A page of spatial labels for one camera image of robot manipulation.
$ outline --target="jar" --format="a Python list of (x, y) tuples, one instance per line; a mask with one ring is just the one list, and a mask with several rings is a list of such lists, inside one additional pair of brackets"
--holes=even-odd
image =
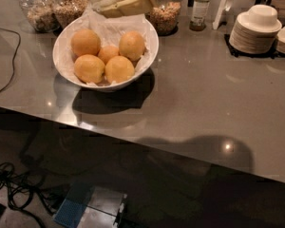
[(81, 17), (87, 4), (88, 0), (58, 0), (54, 12), (61, 27), (64, 29), (72, 21)]
[(29, 23), (38, 32), (51, 32), (60, 27), (53, 8), (56, 0), (20, 0), (20, 7)]
[(181, 12), (180, 2), (161, 2), (145, 17), (160, 36), (172, 34), (177, 29)]

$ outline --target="small bottle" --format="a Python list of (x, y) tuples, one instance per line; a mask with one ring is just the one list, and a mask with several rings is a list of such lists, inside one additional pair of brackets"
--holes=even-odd
[(56, 0), (20, 0), (19, 5), (37, 32), (51, 32), (60, 27), (53, 8)]
[(81, 17), (86, 10), (88, 0), (58, 0), (55, 6), (55, 15), (64, 29), (71, 22)]
[(210, 0), (194, 0), (192, 16), (189, 28), (194, 31), (202, 31), (206, 28), (205, 18), (208, 12)]

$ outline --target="bowl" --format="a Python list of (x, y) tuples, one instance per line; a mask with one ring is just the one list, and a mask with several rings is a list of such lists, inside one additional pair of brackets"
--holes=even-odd
[(282, 28), (276, 9), (267, 5), (254, 5), (239, 14), (237, 20), (247, 29), (257, 32), (273, 33)]
[[(77, 57), (70, 47), (72, 35), (79, 29), (93, 29), (100, 36), (102, 47), (106, 45), (118, 46), (122, 34), (127, 31), (136, 30), (140, 32), (145, 41), (146, 51), (137, 64), (134, 64), (134, 76), (118, 84), (108, 82), (86, 84), (80, 81), (74, 74), (74, 63)], [(54, 44), (53, 61), (60, 75), (73, 84), (101, 92), (113, 92), (139, 79), (153, 64), (158, 50), (159, 36), (143, 14), (107, 19), (99, 13), (89, 11), (69, 24), (60, 33)]]

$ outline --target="round bun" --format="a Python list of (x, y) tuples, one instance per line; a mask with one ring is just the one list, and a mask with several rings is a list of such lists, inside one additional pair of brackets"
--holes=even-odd
[(105, 66), (105, 77), (111, 84), (127, 81), (133, 77), (134, 73), (132, 62), (123, 56), (111, 58)]
[(144, 39), (139, 32), (132, 30), (122, 35), (119, 43), (122, 56), (131, 61), (138, 61), (144, 53), (144, 48)]
[(70, 45), (78, 57), (86, 54), (96, 56), (101, 49), (101, 39), (93, 30), (82, 28), (73, 34)]
[(75, 75), (85, 83), (99, 83), (105, 73), (105, 64), (94, 55), (83, 55), (76, 59)]
[(101, 47), (101, 50), (98, 53), (98, 57), (103, 60), (104, 64), (113, 57), (118, 56), (120, 54), (119, 49), (115, 46), (105, 46)]

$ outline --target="black cable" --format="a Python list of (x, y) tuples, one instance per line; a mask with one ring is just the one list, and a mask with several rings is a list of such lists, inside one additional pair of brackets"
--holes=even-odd
[[(40, 218), (26, 210), (36, 194), (46, 208), (50, 215), (55, 214), (55, 212), (47, 205), (47, 201), (58, 199), (57, 196), (49, 195), (46, 197), (42, 191), (36, 186), (29, 183), (29, 172), (21, 175), (16, 175), (14, 173), (14, 166), (11, 163), (4, 162), (0, 164), (0, 190), (4, 186), (8, 189), (8, 207), (11, 210), (19, 211), (24, 215), (27, 215), (38, 223), (40, 228), (46, 228), (46, 225), (42, 222)], [(17, 204), (15, 198), (18, 194), (28, 195), (28, 199), (21, 204)]]
[(13, 53), (12, 60), (11, 60), (12, 73), (10, 75), (8, 82), (2, 88), (0, 88), (0, 92), (2, 92), (3, 90), (5, 90), (10, 85), (11, 81), (13, 80), (13, 78), (15, 76), (15, 58), (16, 58), (16, 55), (18, 52), (18, 48), (20, 47), (20, 44), (21, 44), (21, 36), (18, 32), (14, 31), (14, 30), (6, 29), (6, 28), (0, 28), (0, 29), (3, 31), (7, 31), (7, 32), (14, 33), (14, 34), (18, 35), (18, 44), (16, 46), (16, 49)]

